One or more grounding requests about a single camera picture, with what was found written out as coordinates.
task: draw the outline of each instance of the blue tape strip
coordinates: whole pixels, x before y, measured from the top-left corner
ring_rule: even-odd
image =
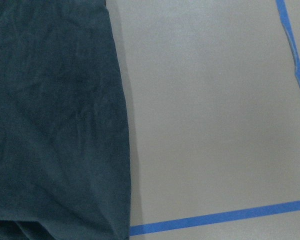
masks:
[[[300,211],[300,201],[132,226],[130,236]]]
[[[297,50],[297,45],[295,42],[294,34],[289,20],[288,11],[284,0],[276,0],[276,5],[279,11],[282,26],[284,28],[285,34],[288,38],[290,48],[293,55],[294,66],[295,66],[295,77],[299,83],[300,88],[300,58]]]
[[[294,34],[290,24],[288,11],[284,0],[276,0],[280,19],[288,38],[290,48],[293,55],[295,65],[295,77],[299,83],[300,88],[300,58],[297,51],[297,45],[295,42]],[[261,206],[243,210],[222,212],[210,215],[195,216],[177,220],[162,221],[156,223],[150,223],[145,225],[132,226],[130,228],[130,236],[157,233],[175,229],[183,229],[190,227],[197,227],[209,224],[224,223],[230,221],[244,220],[250,218],[264,217],[276,214],[290,213],[300,211],[300,201],[292,201],[287,203]]]

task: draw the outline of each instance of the dark blue fabric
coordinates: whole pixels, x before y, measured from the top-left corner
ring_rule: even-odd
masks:
[[[0,0],[0,240],[126,240],[130,196],[104,0]]]

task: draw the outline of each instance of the blue line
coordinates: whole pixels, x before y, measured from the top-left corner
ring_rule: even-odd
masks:
[[[130,236],[300,211],[300,201],[132,226]]]
[[[284,0],[276,0],[278,12],[285,34],[290,44],[295,66],[295,77],[300,88],[300,58],[297,51],[294,34],[290,24],[288,11]],[[130,236],[157,233],[175,229],[183,229],[197,226],[204,226],[209,224],[224,223],[230,221],[244,220],[250,218],[264,217],[276,214],[290,213],[300,211],[300,201],[292,201],[287,203],[280,203],[269,206],[261,206],[249,209],[242,209],[236,211],[228,211],[222,213],[215,213],[210,215],[195,216],[177,220],[162,221],[150,223],[145,225],[132,226],[130,228]]]
[[[290,48],[293,55],[294,66],[295,66],[295,77],[299,83],[300,88],[300,58],[297,50],[297,44],[295,42],[294,34],[289,20],[288,11],[284,0],[276,0],[276,5],[279,11],[282,26],[284,28],[285,34],[288,38]]]

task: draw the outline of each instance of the gray surface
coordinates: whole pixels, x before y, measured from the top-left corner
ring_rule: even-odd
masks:
[[[300,90],[275,1],[108,8],[128,106],[131,225],[300,200]]]

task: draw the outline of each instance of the folded cloth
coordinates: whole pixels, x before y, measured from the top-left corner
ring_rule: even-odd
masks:
[[[104,0],[0,0],[0,240],[126,240],[130,197]]]

